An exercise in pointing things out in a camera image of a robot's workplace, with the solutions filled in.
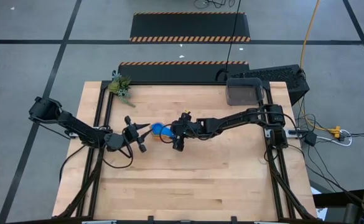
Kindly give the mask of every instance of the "wooden table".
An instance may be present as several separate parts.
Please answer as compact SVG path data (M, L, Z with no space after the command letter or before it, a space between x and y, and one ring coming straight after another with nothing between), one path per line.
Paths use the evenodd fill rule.
M86 82L77 118L93 125L100 82ZM285 83L271 83L275 104L293 117ZM170 123L188 109L192 120L224 117L244 111L247 106L228 106L224 86L133 86L135 108L113 101L110 126L120 133L124 117L133 122ZM104 120L106 93L101 122ZM286 119L286 127L292 128ZM289 144L300 147L298 140ZM208 141L186 139L184 152L172 149L152 136L146 138L147 152L140 153L133 144L134 162L127 169L112 169L103 164L96 201L95 219L207 220L239 221L277 220L269 166L263 159L265 150L261 127L249 124L230 129ZM81 146L70 141L68 155ZM61 213L79 191L87 149L65 166L58 190L54 215ZM316 216L302 154L292 147L284 150L289 183L297 198ZM105 152L105 159L121 166L129 162L119 152ZM284 216L285 194L280 188ZM86 204L90 199L87 193Z

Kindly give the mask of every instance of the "hazard stripe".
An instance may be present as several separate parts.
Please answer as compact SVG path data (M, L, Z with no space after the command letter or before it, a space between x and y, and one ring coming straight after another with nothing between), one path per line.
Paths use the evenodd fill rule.
M198 36L198 37L131 37L131 42L249 42L247 36L220 37L220 36Z
M169 14L236 14L236 12L136 12L133 15L169 15Z
M168 61L168 62L121 62L119 65L247 65L247 61Z

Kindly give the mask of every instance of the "black device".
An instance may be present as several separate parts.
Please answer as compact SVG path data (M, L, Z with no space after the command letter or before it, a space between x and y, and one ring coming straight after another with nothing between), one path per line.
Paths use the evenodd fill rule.
M259 116L265 114L267 121ZM218 136L224 130L235 128L244 124L257 124L264 129L270 129L270 145L276 149L288 147L286 133L283 127L286 125L284 113L280 105L263 105L259 108L248 108L244 112L233 114L224 118L198 118L191 122L190 112L182 113L177 121L173 121L170 130L176 136L172 148L183 151L185 138L198 138L207 140Z
M124 119L127 126L121 134L113 133L112 130L106 127L98 129L92 128L79 119L76 119L71 113L64 111L58 101L50 98L43 99L37 97L34 105L29 110L29 114L29 119L35 123L58 124L66 129L65 134L68 135L71 132L76 133L83 145L94 148L106 146L107 151L121 151L124 155L125 153L121 148L135 141L139 145L140 151L145 152L146 147L143 144L144 138L151 132L147 131L140 136L138 130L150 124L132 123L129 116L126 116Z

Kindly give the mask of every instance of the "small potted plant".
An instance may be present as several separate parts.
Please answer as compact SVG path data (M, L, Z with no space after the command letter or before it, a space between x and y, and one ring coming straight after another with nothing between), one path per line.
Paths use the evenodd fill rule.
M131 83L131 78L123 77L120 74L117 74L116 71L113 71L113 81L108 85L108 90L118 96L121 102L126 105L136 107L134 104L129 102L128 99L131 98L131 94L128 90L131 88L129 84Z

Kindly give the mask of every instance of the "concrete floor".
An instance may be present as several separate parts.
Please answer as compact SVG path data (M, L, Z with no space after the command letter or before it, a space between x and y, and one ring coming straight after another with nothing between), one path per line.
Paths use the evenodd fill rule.
M0 40L62 40L75 3L0 0ZM364 0L349 3L364 32ZM235 11L236 5L204 11ZM240 11L247 13L253 40L303 40L314 5L315 0L242 0ZM193 0L83 0L70 39L126 40L133 13L145 11L198 10ZM310 40L360 40L342 1L321 2ZM0 211L32 126L28 110L44 92L59 44L0 44ZM180 60L180 55L183 60L226 60L227 52L228 45L209 44L67 45L50 97L75 114L83 82L109 80L122 61ZM299 63L300 54L300 45L234 45L230 60L263 68ZM307 112L323 126L364 132L364 46L308 45L304 69L310 86ZM38 130L7 222L50 218L67 148L67 140ZM342 186L364 188L364 138L355 138L350 147L322 143L317 149ZM320 165L315 152L310 154ZM309 177L329 189L311 172Z

